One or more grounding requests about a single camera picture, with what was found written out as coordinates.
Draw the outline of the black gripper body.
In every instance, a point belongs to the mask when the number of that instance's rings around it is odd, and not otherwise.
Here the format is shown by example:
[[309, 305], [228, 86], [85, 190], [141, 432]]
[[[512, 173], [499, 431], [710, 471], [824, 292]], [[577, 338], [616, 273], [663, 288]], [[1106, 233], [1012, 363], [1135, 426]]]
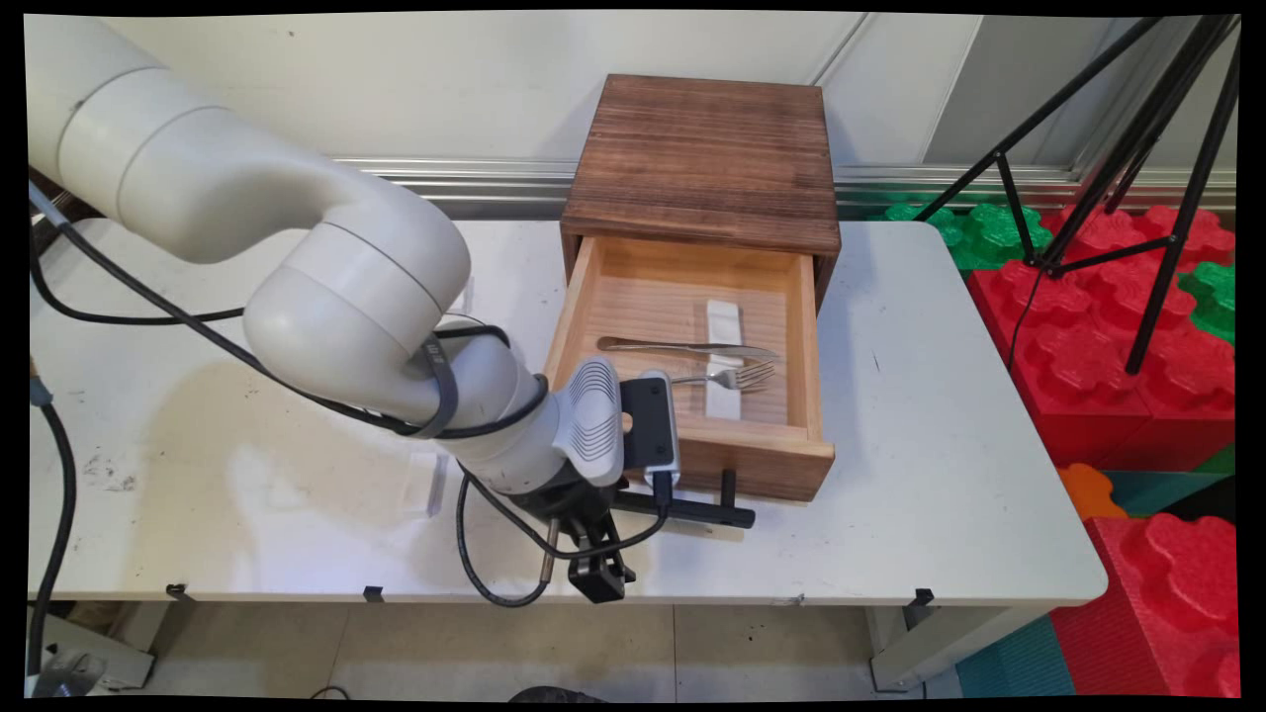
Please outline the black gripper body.
[[611, 544], [617, 540], [615, 493], [614, 484], [594, 486], [567, 462], [544, 486], [515, 494], [511, 503], [546, 524], [558, 521], [561, 533], [573, 544]]

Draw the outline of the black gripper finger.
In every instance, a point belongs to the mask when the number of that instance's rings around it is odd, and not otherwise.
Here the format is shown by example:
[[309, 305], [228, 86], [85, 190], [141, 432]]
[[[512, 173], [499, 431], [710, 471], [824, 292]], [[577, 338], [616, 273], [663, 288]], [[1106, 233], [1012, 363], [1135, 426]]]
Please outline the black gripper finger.
[[[575, 533], [570, 533], [570, 537], [579, 552], [623, 544], [611, 514], [604, 514], [600, 519], [584, 524]], [[627, 587], [637, 582], [637, 574], [624, 563], [622, 550], [614, 550], [598, 555], [586, 554], [570, 560], [567, 579], [587, 602], [601, 604], [623, 601]]]

